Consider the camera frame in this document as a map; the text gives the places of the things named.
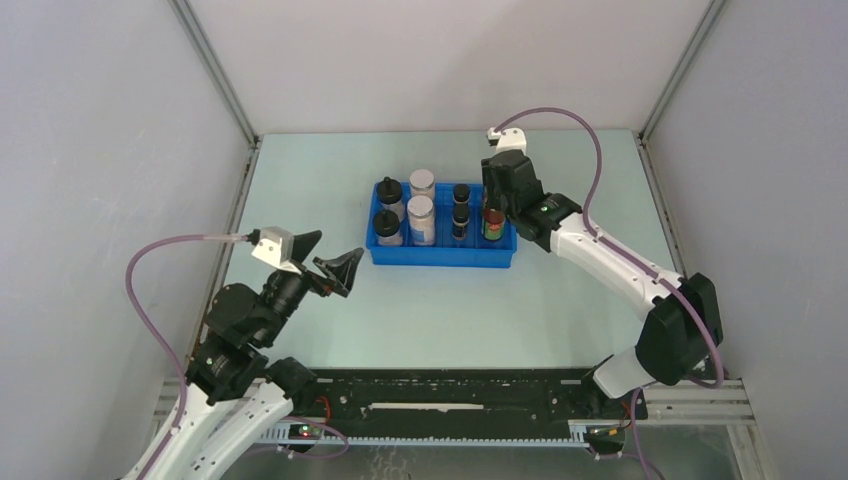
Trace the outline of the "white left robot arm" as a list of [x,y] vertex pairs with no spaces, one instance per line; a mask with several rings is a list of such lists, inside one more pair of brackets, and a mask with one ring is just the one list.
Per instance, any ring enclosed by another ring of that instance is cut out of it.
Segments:
[[[347,297],[364,251],[305,260],[320,242],[319,230],[293,234],[279,227],[247,234],[189,234],[142,247],[125,271],[125,289],[142,323],[177,373],[178,396],[128,479],[218,479],[261,433],[287,415],[304,416],[316,403],[316,375],[292,357],[263,355],[308,294]],[[166,245],[184,242],[249,243],[254,259],[271,267],[262,289],[223,286],[203,317],[209,333],[187,364],[181,363],[135,293],[138,262]]]

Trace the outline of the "small black-cap spice jar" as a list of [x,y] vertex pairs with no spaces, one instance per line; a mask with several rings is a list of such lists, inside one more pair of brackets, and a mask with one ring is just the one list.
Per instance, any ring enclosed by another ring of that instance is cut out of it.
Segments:
[[451,235],[457,241],[463,241],[467,236],[470,220],[470,208],[467,204],[455,204],[452,210]]
[[455,206],[468,205],[471,197],[471,188],[468,184],[457,183],[452,189],[452,199]]

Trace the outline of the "black-lid jar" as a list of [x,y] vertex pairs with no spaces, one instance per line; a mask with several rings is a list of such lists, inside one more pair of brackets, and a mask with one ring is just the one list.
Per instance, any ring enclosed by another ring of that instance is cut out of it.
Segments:
[[379,246],[398,247],[403,245],[401,221],[391,210],[380,210],[372,219],[374,233]]
[[406,217],[406,206],[403,201],[403,189],[399,181],[384,177],[376,185],[378,202],[383,210],[394,212],[400,222]]

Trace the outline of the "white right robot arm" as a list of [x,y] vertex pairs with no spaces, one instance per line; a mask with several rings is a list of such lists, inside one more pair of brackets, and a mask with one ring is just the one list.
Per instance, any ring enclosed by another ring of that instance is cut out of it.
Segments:
[[573,200],[548,193],[520,150],[481,162],[485,205],[518,234],[580,266],[631,306],[642,323],[636,344],[596,365],[581,392],[585,411],[606,418],[622,397],[652,383],[677,384],[705,358],[723,368],[716,288],[706,276],[661,269],[601,230]]

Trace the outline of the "silver-lid blue-label jar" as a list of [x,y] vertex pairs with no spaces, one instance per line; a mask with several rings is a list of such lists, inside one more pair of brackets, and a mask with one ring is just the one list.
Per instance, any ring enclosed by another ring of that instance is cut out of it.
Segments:
[[416,195],[407,202],[407,219],[411,242],[415,246],[436,243],[435,205],[426,195]]
[[428,169],[417,169],[409,176],[410,194],[425,196],[430,200],[435,198],[435,176]]

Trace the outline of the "red sauce bottle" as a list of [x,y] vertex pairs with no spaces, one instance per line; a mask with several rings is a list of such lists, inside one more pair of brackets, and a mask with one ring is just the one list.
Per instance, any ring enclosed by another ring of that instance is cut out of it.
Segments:
[[482,236],[486,241],[497,242],[503,237],[505,214],[496,209],[482,209]]

